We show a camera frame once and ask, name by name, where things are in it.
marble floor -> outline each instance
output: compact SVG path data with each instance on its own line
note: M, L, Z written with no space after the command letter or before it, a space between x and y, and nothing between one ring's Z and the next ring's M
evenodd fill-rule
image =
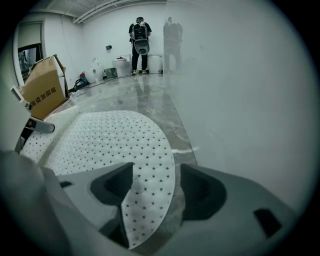
M158 230L133 251L152 255L179 229L184 210L180 187L180 164L196 165L195 155L183 124L172 103L162 74L136 75L93 83L70 95L56 112L78 106L82 112L130 110L153 120L166 135L174 156L176 184L168 213Z

person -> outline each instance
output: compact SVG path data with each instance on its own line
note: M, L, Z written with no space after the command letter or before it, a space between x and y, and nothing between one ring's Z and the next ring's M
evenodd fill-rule
M149 26L148 23L144 22L144 18L143 17L138 17L136 18L136 23L137 24L143 24L146 26L146 30L147 30L147 40L149 39L149 36L151 35L151 28ZM132 37L132 32L133 32L133 27L134 24L132 23L130 25L129 28L129 35L130 37ZM136 75L137 74L137 65L138 65L138 58L139 58L139 53L137 52L136 48L135 48L135 41L132 39L132 75ZM148 56L147 55L141 55L142 58L142 74L146 74L146 69L147 69L147 65L148 65Z
M164 38L164 67L165 72L170 72L170 56L175 58L175 69L177 72L181 71L181 42L183 29L179 23L172 23L172 17L168 18L168 21L163 27Z

